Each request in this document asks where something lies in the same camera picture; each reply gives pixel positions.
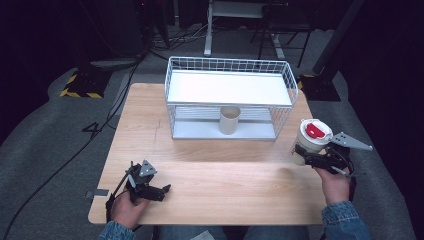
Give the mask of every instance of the person's right hand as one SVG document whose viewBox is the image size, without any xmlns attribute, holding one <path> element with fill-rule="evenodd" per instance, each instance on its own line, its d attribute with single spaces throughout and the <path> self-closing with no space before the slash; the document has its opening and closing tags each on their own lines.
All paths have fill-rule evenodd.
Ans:
<svg viewBox="0 0 424 240">
<path fill-rule="evenodd" d="M 327 205 L 349 201 L 349 178 L 341 174 L 331 174 L 325 169 L 314 169 L 322 179 L 322 191 Z"/>
</svg>

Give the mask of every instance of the person's left hand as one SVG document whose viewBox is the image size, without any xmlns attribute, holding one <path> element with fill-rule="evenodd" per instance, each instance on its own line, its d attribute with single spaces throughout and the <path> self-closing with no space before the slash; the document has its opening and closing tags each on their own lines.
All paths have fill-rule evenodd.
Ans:
<svg viewBox="0 0 424 240">
<path fill-rule="evenodd" d="M 149 203 L 150 200 L 140 198 L 134 205 L 130 200 L 130 192 L 125 191 L 113 203 L 111 220 L 132 229 Z"/>
</svg>

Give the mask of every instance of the red lid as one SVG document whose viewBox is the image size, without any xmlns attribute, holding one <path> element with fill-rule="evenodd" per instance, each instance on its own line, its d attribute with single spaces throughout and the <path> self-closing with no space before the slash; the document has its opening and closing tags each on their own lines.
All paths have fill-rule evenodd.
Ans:
<svg viewBox="0 0 424 240">
<path fill-rule="evenodd" d="M 321 131 L 317 126 L 315 126 L 313 123 L 309 123 L 306 125 L 305 132 L 309 135 L 311 138 L 323 138 L 325 137 L 325 133 Z"/>
</svg>

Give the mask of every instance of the chair leg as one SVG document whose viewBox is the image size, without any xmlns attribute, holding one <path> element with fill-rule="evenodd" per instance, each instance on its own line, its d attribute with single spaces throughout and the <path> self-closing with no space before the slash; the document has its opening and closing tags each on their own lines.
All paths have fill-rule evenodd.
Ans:
<svg viewBox="0 0 424 240">
<path fill-rule="evenodd" d="M 300 59 L 299 59 L 299 63 L 297 64 L 297 67 L 300 67 L 300 63 L 302 62 L 303 59 L 303 54 L 305 54 L 305 50 L 306 50 L 306 45 L 308 44 L 309 41 L 309 36 L 311 35 L 311 31 L 308 32 L 308 35 L 306 36 L 305 39 L 305 43 L 303 44 L 303 49 L 302 49 L 302 53 L 300 54 Z"/>
<path fill-rule="evenodd" d="M 262 55 L 262 47 L 264 46 L 264 39 L 265 39 L 265 28 L 262 30 L 262 36 L 261 36 L 261 45 L 259 47 L 259 54 L 258 54 L 258 60 L 261 59 L 261 55 Z"/>
<path fill-rule="evenodd" d="M 290 40 L 289 40 L 289 41 L 287 41 L 286 45 L 289 45 L 289 44 L 291 43 L 291 41 L 293 41 L 293 39 L 297 36 L 297 34 L 298 34 L 298 32 L 295 32 L 295 33 L 293 34 L 293 36 L 290 38 Z"/>
<path fill-rule="evenodd" d="M 255 33 L 254 33 L 254 34 L 253 34 L 253 36 L 252 36 L 252 39 L 250 39 L 250 43 L 252 43 L 252 42 L 253 42 L 253 39 L 255 39 L 256 34 L 258 34 L 258 28 L 256 28 Z"/>
</svg>

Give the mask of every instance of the wooden table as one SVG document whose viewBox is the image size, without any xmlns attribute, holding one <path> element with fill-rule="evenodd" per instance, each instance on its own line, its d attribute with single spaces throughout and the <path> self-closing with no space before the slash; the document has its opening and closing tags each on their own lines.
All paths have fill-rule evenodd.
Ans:
<svg viewBox="0 0 424 240">
<path fill-rule="evenodd" d="M 321 224 L 321 179 L 290 159 L 301 119 L 311 118 L 303 93 L 276 141 L 173 140 L 164 85 L 131 86 L 98 185 L 114 191 L 130 162 L 157 170 L 151 186 L 171 184 L 140 224 Z M 105 224 L 107 197 L 96 196 L 89 220 Z"/>
</svg>

